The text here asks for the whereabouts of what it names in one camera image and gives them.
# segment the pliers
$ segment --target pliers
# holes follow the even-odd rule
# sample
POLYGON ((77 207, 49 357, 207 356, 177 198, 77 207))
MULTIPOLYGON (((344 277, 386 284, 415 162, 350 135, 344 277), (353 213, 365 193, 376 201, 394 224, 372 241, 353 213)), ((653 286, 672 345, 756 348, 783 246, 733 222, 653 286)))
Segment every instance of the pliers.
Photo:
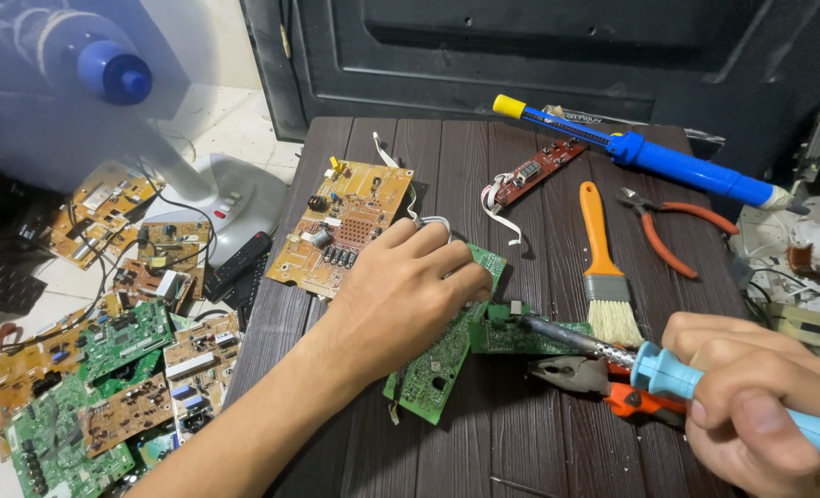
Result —
POLYGON ((634 210, 640 214, 640 221, 644 225, 644 233, 647 235, 647 240, 650 241, 650 245, 653 246, 656 253, 665 260, 670 267, 674 268, 677 273, 690 279, 696 278, 699 276, 699 273, 691 267, 686 266, 677 256, 673 255, 665 243, 662 242, 656 233, 653 216, 650 214, 650 211, 681 211, 682 213, 689 213, 693 216, 699 216, 703 220, 711 221, 717 228, 730 235, 739 233, 739 229, 736 225, 730 223, 730 220, 704 207, 693 206, 692 204, 686 204, 684 202, 664 202, 657 205, 652 200, 641 197, 634 190, 626 188, 623 188, 623 195, 616 196, 616 200, 630 208, 634 208, 634 210))
POLYGON ((686 420, 684 404, 631 387, 627 384, 630 370, 601 359, 555 356, 530 362, 528 370, 530 374, 567 391, 599 392, 618 416, 643 412, 680 428, 686 420), (610 375, 623 379, 625 383, 610 382, 610 375))

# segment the red circuit board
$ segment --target red circuit board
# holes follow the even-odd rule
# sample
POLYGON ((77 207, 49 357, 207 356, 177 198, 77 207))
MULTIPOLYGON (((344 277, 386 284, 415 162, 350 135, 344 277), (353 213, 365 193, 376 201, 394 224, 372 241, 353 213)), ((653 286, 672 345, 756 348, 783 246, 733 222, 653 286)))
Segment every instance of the red circuit board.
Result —
POLYGON ((545 180, 548 175, 581 154, 588 145, 580 143, 577 138, 557 140, 551 146, 539 151, 535 156, 524 161, 512 172, 513 179, 503 184, 496 192, 496 202, 508 206, 523 196, 527 190, 545 180))

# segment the finger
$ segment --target finger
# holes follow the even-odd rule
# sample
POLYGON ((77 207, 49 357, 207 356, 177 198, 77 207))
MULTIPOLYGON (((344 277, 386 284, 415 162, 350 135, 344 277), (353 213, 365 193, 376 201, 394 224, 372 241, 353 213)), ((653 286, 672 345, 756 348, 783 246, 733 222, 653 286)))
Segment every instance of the finger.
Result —
POLYGON ((383 247, 385 249, 393 249, 402 243, 405 243, 416 233, 416 223, 409 218, 402 218, 395 221, 388 230, 382 232, 382 235, 370 245, 372 247, 383 247))
POLYGON ((429 223, 403 243, 400 250, 412 258, 421 258, 443 247, 449 240, 450 232, 444 223, 429 223))
POLYGON ((454 270, 444 279, 443 285, 447 288, 450 306, 459 308, 469 301, 489 300, 493 288, 493 275, 471 261, 454 270))
POLYGON ((730 409, 736 434, 767 475, 800 478, 819 469, 819 451, 769 391, 739 391, 731 399, 730 409))
POLYGON ((723 424, 730 419, 731 400, 748 389, 768 391, 790 409, 820 416, 820 375, 781 353, 761 349, 702 376, 693 391, 694 421, 703 429, 723 424))
POLYGON ((420 258, 426 269, 433 272, 438 278, 443 278, 444 275, 474 260, 475 257, 472 256, 471 249, 461 240, 454 240, 447 245, 442 245, 431 254, 420 258))
MULTIPOLYGON (((746 335, 740 333, 736 334, 736 337, 729 335, 733 338, 717 337, 707 340, 702 343, 702 347, 688 364, 692 368, 707 372, 735 362, 739 358, 748 357, 752 353, 772 349, 768 345, 752 344, 752 340, 761 337, 759 334, 748 334, 749 337, 744 337, 746 335)), ((782 355, 820 375, 820 357, 813 355, 806 348, 803 348, 803 351, 803 353, 782 352, 782 355)))
POLYGON ((709 341, 730 339, 737 342, 761 345, 784 353, 806 353, 812 355, 800 342, 776 332, 728 332, 712 329, 686 329, 674 335, 665 348, 677 355, 682 362, 690 364, 694 357, 709 341))
POLYGON ((671 345, 674 344, 676 335, 689 329, 774 333, 753 322, 748 322, 748 320, 739 320, 737 318, 718 316, 716 314, 687 313, 681 311, 672 314, 669 318, 669 323, 666 323, 665 333, 662 334, 662 347, 674 351, 671 345))

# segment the brush bristles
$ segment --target brush bristles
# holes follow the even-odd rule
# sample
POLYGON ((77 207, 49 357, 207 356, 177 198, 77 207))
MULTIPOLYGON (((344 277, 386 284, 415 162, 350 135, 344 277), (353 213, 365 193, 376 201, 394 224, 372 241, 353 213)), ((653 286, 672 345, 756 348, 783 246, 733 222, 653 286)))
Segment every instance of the brush bristles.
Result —
POLYGON ((644 344, 628 301, 590 301, 588 323, 592 325, 594 337, 604 342, 625 346, 644 344))

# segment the light blue soldering iron handle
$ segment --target light blue soldering iron handle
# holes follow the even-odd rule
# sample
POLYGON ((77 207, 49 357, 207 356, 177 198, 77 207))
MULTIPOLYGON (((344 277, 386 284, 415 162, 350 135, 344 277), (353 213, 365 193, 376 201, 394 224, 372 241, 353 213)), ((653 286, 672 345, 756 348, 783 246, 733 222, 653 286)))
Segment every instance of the light blue soldering iron handle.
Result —
MULTIPOLYGON (((652 342, 646 342, 637 353, 631 369, 631 385, 656 395, 674 394, 692 400, 692 392, 702 378, 703 372, 688 367, 669 350, 660 350, 652 342)), ((820 417, 788 410, 794 424, 820 453, 820 417)))
POLYGON ((613 161, 617 164, 640 166, 685 184, 734 198, 753 208, 759 208, 773 195, 773 185, 648 142, 633 131, 612 136, 606 150, 613 155, 613 161))

